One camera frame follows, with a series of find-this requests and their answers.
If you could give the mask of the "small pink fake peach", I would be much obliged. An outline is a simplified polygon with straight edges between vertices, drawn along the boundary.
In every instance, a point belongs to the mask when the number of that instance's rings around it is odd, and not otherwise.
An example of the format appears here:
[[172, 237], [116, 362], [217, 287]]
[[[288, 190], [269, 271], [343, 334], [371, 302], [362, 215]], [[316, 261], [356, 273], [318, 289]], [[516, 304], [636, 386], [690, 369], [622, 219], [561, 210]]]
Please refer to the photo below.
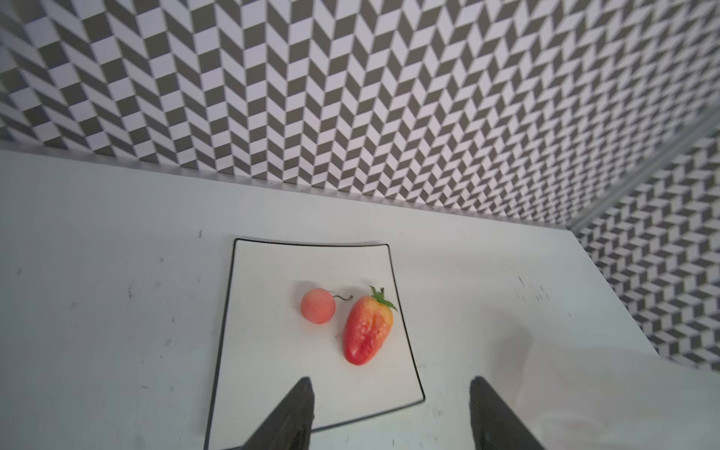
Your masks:
[[326, 324], [335, 315], [337, 301], [352, 301], [352, 295], [343, 296], [321, 288], [308, 291], [300, 303], [302, 316], [312, 324]]

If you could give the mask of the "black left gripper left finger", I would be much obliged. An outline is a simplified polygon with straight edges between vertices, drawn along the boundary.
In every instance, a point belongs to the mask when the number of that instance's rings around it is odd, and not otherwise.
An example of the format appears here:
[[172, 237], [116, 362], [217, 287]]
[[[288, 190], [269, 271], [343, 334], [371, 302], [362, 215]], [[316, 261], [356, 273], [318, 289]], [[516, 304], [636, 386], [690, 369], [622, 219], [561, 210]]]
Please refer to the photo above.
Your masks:
[[238, 449], [308, 450], [314, 404], [311, 378], [303, 377]]

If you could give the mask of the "white plastic bag lemon print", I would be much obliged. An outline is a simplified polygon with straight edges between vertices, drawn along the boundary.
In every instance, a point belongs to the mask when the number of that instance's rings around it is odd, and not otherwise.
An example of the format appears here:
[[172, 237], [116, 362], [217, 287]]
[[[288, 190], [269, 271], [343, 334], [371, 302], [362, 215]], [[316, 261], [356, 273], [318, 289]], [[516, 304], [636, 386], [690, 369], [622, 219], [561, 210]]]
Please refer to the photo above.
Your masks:
[[493, 341], [492, 385], [547, 449], [716, 449], [719, 375], [657, 355], [513, 333]]

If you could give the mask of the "red fake strawberry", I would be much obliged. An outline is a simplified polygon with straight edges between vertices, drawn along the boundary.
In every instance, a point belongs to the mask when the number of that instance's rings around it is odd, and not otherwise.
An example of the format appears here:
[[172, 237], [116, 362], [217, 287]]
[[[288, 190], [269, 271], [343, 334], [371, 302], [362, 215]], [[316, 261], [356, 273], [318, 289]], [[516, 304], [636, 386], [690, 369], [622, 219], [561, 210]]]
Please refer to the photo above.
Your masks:
[[399, 310], [386, 299], [384, 288], [370, 287], [371, 294], [354, 303], [343, 331], [343, 354], [355, 365], [363, 366], [382, 349], [394, 326]]

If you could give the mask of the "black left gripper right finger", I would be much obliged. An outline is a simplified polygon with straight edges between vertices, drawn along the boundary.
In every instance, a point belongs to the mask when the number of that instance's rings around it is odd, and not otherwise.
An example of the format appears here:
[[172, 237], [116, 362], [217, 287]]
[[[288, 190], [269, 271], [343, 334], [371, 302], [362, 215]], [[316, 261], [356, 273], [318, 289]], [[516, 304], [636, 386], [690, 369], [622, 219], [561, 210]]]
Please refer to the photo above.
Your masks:
[[469, 405], [477, 450], [544, 450], [484, 377], [472, 379]]

